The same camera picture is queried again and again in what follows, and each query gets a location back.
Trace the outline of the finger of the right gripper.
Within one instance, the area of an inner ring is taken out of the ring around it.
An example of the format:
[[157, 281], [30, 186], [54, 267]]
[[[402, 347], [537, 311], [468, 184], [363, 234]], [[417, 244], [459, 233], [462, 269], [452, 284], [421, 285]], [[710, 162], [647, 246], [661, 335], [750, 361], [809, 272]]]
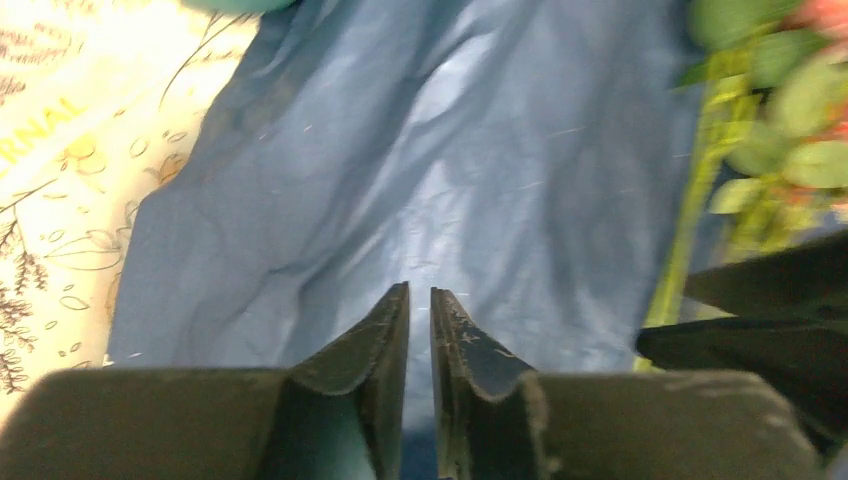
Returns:
[[731, 317], [646, 328], [636, 350], [666, 370], [760, 376], [793, 405], [816, 449], [847, 443], [847, 322]]
[[847, 316], [847, 232], [690, 275], [684, 296], [735, 316]]

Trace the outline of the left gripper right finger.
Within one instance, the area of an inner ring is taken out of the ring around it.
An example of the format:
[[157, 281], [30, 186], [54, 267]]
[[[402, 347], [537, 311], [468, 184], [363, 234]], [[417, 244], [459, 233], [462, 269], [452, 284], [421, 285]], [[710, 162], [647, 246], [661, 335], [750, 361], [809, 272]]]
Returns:
[[438, 472], [450, 479], [820, 479], [789, 403], [735, 371], [551, 373], [431, 292]]

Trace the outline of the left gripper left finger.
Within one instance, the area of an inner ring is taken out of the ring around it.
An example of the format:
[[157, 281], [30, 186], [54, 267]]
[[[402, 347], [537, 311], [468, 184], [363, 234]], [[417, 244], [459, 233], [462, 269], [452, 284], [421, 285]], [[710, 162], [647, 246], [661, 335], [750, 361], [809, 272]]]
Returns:
[[23, 398], [5, 479], [395, 479], [409, 288], [290, 368], [74, 369]]

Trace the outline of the pink flowers bunch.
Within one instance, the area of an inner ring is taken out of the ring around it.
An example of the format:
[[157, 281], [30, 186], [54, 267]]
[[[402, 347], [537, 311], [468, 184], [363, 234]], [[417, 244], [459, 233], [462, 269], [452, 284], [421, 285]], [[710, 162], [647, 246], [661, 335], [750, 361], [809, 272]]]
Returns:
[[722, 261], [787, 249], [847, 219], [847, 5], [843, 1], [693, 1], [704, 59], [681, 87], [703, 101], [692, 171], [646, 327], [676, 324], [705, 214], [726, 220]]

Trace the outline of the blue wrapping paper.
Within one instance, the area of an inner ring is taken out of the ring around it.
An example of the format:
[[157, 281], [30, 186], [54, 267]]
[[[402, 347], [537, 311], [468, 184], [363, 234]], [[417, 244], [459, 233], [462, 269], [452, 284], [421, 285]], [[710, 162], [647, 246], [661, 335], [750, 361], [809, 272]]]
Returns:
[[683, 1], [302, 1], [137, 212], [116, 368], [288, 366], [411, 290], [404, 479], [437, 475], [430, 291], [541, 370], [627, 370], [698, 95]]

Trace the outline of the cream ribbon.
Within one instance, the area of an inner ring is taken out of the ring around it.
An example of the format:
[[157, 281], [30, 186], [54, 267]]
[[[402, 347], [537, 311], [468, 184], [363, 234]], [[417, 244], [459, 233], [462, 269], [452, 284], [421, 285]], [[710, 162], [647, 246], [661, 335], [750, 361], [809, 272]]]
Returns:
[[90, 52], [1, 108], [1, 192], [29, 186], [67, 145], [165, 82], [188, 36]]

